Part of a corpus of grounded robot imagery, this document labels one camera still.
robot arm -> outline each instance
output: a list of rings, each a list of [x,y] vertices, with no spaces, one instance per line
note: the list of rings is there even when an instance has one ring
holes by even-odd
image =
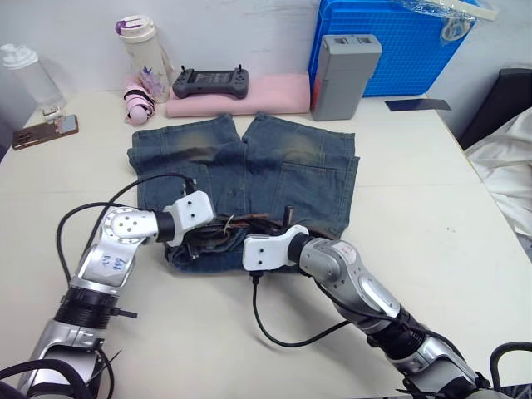
[[[110,209],[100,224],[100,238],[82,256],[56,316],[48,322],[31,360],[57,359],[68,363],[89,382],[96,397],[103,367],[97,355],[111,316],[136,317],[116,307],[134,266],[139,246],[150,241],[179,245],[185,233],[214,218],[206,193],[195,191],[163,212],[130,207]],[[31,397],[61,394],[67,380],[53,370],[26,372],[18,390]]]
[[[366,333],[368,343],[384,351],[414,395],[506,397],[484,389],[487,381],[438,334],[417,322],[366,269],[349,243],[313,238],[304,227],[295,225],[278,237],[250,235],[244,243],[243,261],[250,271],[298,265],[315,279],[342,316]]]

bottle lid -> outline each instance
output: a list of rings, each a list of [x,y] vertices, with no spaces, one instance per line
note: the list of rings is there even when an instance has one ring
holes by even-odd
[[[115,32],[129,43],[145,42],[155,35],[153,21],[145,15],[131,15],[115,24]]]
[[[4,44],[0,47],[6,54],[3,65],[7,69],[21,69],[39,61],[39,56],[26,46],[15,47],[13,44]]]

water bottle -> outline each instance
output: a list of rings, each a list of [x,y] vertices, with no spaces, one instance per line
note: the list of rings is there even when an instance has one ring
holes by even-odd
[[[116,23],[115,31],[124,42],[133,70],[144,88],[156,102],[167,101],[170,82],[165,64],[168,60],[157,41],[153,21],[144,15],[125,17]]]
[[[41,108],[44,118],[50,121],[61,116],[67,102],[42,67],[37,53],[26,46],[15,47],[13,44],[5,44],[0,49],[5,52],[3,65],[15,72]]]

remote controller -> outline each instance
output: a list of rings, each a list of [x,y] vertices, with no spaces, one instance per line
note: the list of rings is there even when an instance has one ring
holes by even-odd
[[[248,94],[249,76],[242,65],[233,71],[195,71],[183,70],[175,80],[172,90],[179,98],[186,98],[189,94],[232,94],[242,99]]]

smartphone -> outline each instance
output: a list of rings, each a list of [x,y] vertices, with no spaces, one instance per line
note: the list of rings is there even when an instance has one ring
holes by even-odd
[[[41,123],[15,131],[13,133],[12,147],[14,150],[21,150],[32,145],[44,143],[64,137],[65,135],[73,135],[77,133],[77,118],[75,115],[62,116],[50,123]]]

